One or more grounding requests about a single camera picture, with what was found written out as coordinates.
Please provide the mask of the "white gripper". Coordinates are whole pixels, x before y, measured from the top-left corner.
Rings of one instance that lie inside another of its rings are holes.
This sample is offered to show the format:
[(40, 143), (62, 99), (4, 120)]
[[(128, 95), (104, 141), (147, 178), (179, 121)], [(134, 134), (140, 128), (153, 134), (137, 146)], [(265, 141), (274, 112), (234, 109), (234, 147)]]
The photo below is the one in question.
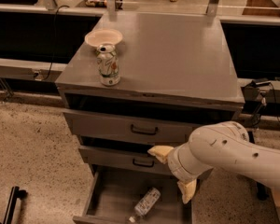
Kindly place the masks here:
[(187, 204), (195, 195), (197, 178), (205, 179), (212, 172), (213, 168), (203, 164), (194, 157), (185, 143), (179, 147), (154, 146), (147, 151), (162, 164), (168, 162), (171, 173), (180, 181), (177, 185), (182, 193), (182, 202)]

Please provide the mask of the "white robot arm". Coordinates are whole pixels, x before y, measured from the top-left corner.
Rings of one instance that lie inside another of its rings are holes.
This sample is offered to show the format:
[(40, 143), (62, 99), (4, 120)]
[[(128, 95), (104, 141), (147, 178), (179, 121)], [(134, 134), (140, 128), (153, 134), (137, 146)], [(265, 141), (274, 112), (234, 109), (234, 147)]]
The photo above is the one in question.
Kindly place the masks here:
[(213, 168), (244, 175), (280, 191), (280, 150), (251, 143), (245, 127), (235, 121), (201, 126), (185, 144), (154, 146), (148, 153), (166, 164), (177, 178), (183, 203), (195, 195), (198, 177)]

